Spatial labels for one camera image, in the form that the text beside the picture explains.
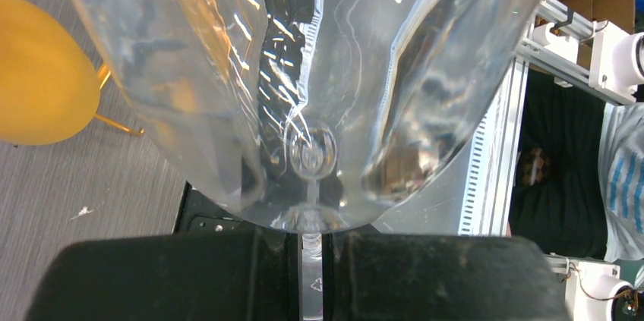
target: clear plastic bottle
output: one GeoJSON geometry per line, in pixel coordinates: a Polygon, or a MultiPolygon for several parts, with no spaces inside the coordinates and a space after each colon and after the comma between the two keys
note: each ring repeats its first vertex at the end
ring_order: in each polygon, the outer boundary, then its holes
{"type": "Polygon", "coordinates": [[[538,0],[74,0],[147,136],[229,212],[372,222],[485,113],[538,0]]]}

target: striped shirt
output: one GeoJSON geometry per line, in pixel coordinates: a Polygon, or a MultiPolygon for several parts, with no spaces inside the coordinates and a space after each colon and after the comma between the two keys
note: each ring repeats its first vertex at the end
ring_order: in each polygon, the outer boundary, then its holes
{"type": "Polygon", "coordinates": [[[599,143],[599,186],[608,224],[605,260],[644,259],[644,104],[606,104],[599,143]]]}

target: gray floor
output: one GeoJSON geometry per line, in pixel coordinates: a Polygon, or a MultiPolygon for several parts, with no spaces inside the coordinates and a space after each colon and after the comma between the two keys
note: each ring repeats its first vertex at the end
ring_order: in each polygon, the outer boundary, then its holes
{"type": "MultiPolygon", "coordinates": [[[[69,0],[30,1],[99,63],[69,0]]],[[[113,83],[99,112],[136,125],[113,83]]],[[[0,143],[0,320],[23,319],[39,279],[64,246],[171,232],[183,184],[149,140],[96,120],[55,145],[0,143]]]]}

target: black shorts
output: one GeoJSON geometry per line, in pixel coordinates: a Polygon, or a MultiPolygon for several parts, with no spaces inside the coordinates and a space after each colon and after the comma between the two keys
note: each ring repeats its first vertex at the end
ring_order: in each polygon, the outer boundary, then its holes
{"type": "Polygon", "coordinates": [[[541,183],[513,188],[512,234],[544,253],[601,260],[608,239],[598,175],[605,103],[536,71],[527,85],[519,151],[543,149],[551,173],[541,183]]]}

